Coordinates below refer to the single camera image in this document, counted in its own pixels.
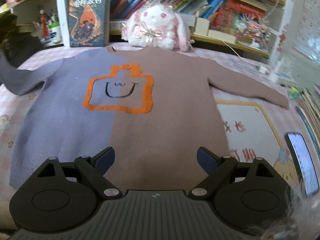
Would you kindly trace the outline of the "purple and brown knit sweater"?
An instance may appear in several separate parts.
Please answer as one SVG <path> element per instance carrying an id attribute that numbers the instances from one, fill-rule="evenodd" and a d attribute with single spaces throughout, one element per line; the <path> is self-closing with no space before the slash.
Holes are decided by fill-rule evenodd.
<path id="1" fill-rule="evenodd" d="M 9 185 L 19 188 L 49 157 L 61 162 L 114 148 L 107 179 L 122 190 L 190 190 L 206 177 L 203 146 L 229 153 L 211 87 L 287 108 L 288 98 L 211 59 L 161 48 L 90 49 L 36 70 L 1 57 L 1 83 L 40 94 L 11 155 Z"/>

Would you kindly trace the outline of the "dark clothes pile on chair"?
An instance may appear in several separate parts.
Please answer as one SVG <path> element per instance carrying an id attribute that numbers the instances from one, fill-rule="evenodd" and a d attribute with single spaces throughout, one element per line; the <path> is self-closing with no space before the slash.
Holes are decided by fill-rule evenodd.
<path id="1" fill-rule="evenodd" d="M 17 16 L 1 14 L 1 52 L 13 67 L 19 67 L 43 48 L 42 30 L 32 23 L 17 24 Z"/>

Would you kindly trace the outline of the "black smartphone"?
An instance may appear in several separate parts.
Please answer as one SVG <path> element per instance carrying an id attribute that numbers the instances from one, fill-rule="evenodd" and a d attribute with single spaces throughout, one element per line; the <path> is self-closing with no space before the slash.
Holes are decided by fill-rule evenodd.
<path id="1" fill-rule="evenodd" d="M 298 178 L 302 182 L 305 194 L 312 196 L 319 192 L 319 182 L 310 151 L 300 133 L 289 132 L 285 134 L 291 157 L 297 170 Z"/>

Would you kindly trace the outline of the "white pen holder tub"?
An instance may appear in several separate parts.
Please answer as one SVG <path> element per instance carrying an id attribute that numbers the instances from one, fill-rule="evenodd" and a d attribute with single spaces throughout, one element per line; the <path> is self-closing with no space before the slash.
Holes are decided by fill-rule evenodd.
<path id="1" fill-rule="evenodd" d="M 52 22 L 48 25 L 48 31 L 50 35 L 51 42 L 58 44 L 62 41 L 62 34 L 59 22 Z"/>

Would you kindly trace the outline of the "pink flower bouquet decoration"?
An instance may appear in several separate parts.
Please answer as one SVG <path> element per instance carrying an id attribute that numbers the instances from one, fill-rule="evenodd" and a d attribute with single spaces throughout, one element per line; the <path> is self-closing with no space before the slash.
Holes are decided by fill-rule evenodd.
<path id="1" fill-rule="evenodd" d="M 251 40 L 251 46 L 257 49 L 267 49 L 271 32 L 267 18 L 256 18 L 243 14 L 235 22 L 235 35 L 239 41 Z"/>

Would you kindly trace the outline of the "white small storage box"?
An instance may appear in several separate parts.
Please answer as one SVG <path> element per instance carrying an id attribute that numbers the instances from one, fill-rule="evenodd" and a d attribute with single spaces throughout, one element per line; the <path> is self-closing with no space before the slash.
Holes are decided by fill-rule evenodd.
<path id="1" fill-rule="evenodd" d="M 195 22 L 194 34 L 207 36 L 209 31 L 209 26 L 210 26 L 209 20 L 198 17 Z"/>

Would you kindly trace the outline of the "red tassel ornament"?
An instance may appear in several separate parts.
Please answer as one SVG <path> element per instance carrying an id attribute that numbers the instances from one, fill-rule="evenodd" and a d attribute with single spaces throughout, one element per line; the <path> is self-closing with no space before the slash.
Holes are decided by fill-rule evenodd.
<path id="1" fill-rule="evenodd" d="M 40 16 L 41 16 L 40 19 L 41 19 L 41 25 L 42 25 L 42 36 L 43 38 L 48 38 L 49 32 L 47 28 L 47 17 L 43 9 L 40 10 Z"/>

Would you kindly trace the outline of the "Harry Potter book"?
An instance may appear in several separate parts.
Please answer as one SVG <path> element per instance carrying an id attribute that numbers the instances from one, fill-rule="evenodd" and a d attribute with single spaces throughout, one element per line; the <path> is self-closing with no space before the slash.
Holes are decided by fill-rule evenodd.
<path id="1" fill-rule="evenodd" d="M 103 47 L 108 43 L 110 0 L 69 0 L 69 45 Z"/>

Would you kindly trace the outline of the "white pink plush bunny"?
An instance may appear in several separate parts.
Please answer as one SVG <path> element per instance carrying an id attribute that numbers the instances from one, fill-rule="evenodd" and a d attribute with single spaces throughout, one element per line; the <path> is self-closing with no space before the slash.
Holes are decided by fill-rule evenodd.
<path id="1" fill-rule="evenodd" d="M 149 1 L 123 24 L 121 38 L 134 47 L 191 50 L 190 30 L 170 5 Z"/>

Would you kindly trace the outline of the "white shelf post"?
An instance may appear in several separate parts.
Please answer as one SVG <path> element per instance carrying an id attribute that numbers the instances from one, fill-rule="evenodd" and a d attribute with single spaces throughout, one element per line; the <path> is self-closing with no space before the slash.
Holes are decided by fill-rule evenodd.
<path id="1" fill-rule="evenodd" d="M 68 28 L 68 6 L 69 0 L 56 0 L 57 13 L 60 22 L 63 45 L 67 48 L 69 45 L 69 28 Z"/>

